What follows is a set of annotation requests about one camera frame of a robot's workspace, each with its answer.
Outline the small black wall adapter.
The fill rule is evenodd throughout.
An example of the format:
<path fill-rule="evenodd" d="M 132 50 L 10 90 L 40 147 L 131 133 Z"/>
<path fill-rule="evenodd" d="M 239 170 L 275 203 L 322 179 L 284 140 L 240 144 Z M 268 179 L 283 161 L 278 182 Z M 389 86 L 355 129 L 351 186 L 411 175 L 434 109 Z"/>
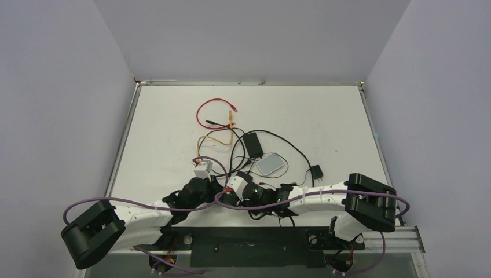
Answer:
<path fill-rule="evenodd" d="M 314 179 L 314 180 L 323 178 L 323 176 L 324 176 L 324 173 L 318 164 L 314 165 L 310 168 L 310 174 L 311 174 L 312 179 Z"/>

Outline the black ribbed network switch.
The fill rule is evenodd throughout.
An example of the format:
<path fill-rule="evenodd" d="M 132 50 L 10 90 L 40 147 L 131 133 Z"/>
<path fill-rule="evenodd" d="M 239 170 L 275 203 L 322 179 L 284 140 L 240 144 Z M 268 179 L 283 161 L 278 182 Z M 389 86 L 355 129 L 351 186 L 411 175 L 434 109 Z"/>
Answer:
<path fill-rule="evenodd" d="M 246 184 L 248 184 L 253 181 L 253 177 L 246 172 L 237 171 L 234 176 L 234 180 L 237 180 L 238 182 L 245 182 Z"/>

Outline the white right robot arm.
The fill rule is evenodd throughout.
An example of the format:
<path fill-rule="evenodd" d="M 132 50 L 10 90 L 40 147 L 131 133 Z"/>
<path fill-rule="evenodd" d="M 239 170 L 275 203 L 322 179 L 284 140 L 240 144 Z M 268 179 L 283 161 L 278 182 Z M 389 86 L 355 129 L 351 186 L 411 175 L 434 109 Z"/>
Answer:
<path fill-rule="evenodd" d="M 396 225 L 397 192 L 392 187 L 359 173 L 347 181 L 317 187 L 281 184 L 263 188 L 251 178 L 236 175 L 228 182 L 243 207 L 279 218 L 318 211 L 333 211 L 327 241 L 342 247 L 366 231 L 393 232 Z"/>

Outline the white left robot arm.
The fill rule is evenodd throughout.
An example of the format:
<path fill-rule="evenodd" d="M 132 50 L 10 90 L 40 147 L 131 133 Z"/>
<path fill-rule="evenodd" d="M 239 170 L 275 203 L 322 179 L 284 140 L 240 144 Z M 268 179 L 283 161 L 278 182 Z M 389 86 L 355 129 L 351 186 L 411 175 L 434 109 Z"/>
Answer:
<path fill-rule="evenodd" d="M 181 190 L 150 204 L 116 197 L 92 198 L 92 206 L 65 222 L 61 237 L 80 270 L 95 265 L 112 251 L 132 246 L 165 249 L 173 241 L 173 233 L 165 227 L 210 207 L 215 195 L 225 188 L 215 177 L 195 177 Z"/>

